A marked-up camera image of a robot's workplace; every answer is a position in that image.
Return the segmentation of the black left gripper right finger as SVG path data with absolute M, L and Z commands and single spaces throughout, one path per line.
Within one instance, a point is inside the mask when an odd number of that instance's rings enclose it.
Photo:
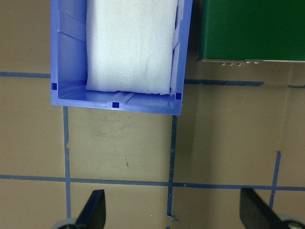
M 280 219 L 252 188 L 241 188 L 239 217 L 246 229 L 303 229 L 293 219 Z

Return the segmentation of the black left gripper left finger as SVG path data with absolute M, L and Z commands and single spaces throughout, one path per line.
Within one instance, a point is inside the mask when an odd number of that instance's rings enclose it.
M 106 203 L 103 189 L 94 190 L 77 218 L 62 220 L 54 229 L 103 229 L 106 223 Z

